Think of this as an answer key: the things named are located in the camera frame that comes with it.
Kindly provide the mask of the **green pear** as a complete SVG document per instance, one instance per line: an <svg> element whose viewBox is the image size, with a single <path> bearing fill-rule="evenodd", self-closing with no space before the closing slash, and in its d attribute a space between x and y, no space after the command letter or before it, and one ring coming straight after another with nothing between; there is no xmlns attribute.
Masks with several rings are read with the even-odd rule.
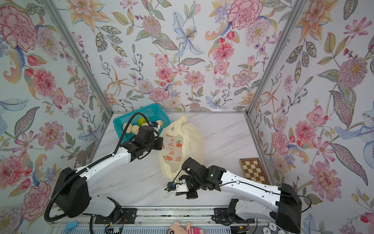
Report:
<svg viewBox="0 0 374 234"><path fill-rule="evenodd" d="M145 117L140 117L138 119L138 125L139 126L148 125L147 119Z"/></svg>

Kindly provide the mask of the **yellow plastic bag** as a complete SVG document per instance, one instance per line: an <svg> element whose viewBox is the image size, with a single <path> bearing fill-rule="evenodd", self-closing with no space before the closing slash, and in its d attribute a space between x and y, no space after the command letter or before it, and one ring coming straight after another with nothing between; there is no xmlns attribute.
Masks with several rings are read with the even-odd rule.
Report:
<svg viewBox="0 0 374 234"><path fill-rule="evenodd" d="M158 153L161 173L169 181L175 180L183 163L192 158L203 164L205 160L206 142L200 130L187 122L187 116L164 128L162 150Z"/></svg>

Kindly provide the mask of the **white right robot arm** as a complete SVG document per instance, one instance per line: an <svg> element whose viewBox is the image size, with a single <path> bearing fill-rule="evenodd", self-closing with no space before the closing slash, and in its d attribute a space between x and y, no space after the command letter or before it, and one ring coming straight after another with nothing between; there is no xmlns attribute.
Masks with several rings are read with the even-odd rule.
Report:
<svg viewBox="0 0 374 234"><path fill-rule="evenodd" d="M291 185L261 184L222 167L205 167L192 158L183 163L181 170L184 175L174 182L177 195L196 199L199 189L232 193L246 199L235 203L237 217L275 221L276 225L288 232L301 233L303 203Z"/></svg>

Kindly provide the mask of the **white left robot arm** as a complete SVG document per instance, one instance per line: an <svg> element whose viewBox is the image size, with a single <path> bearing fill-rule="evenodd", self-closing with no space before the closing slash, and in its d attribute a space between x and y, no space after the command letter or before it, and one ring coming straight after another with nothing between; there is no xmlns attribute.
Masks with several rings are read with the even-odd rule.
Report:
<svg viewBox="0 0 374 234"><path fill-rule="evenodd" d="M64 169L45 210L45 220L52 222L66 216L73 218L79 215L120 220L123 216L121 205L110 197L92 196L90 188L115 169L144 158L152 150L160 151L162 147L163 138L158 129L145 125L128 141L120 141L107 156L77 169Z"/></svg>

